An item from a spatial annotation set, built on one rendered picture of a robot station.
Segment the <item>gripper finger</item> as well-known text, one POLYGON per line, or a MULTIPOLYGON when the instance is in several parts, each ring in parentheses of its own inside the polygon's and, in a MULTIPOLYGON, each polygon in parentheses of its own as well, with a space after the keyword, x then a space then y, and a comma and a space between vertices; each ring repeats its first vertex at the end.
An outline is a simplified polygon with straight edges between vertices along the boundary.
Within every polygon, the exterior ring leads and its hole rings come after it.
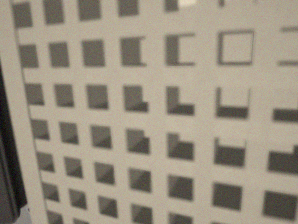
POLYGON ((13 224, 27 204, 0 62, 0 224, 13 224))

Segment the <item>white perforated base plate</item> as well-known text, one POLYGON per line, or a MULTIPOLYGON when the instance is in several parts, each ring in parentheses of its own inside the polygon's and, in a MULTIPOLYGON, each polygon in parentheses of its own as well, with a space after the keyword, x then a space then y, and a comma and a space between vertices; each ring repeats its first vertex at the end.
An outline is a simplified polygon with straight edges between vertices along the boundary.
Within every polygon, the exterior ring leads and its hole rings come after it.
POLYGON ((20 216, 18 220, 13 224, 32 224, 28 204, 20 209, 20 216))

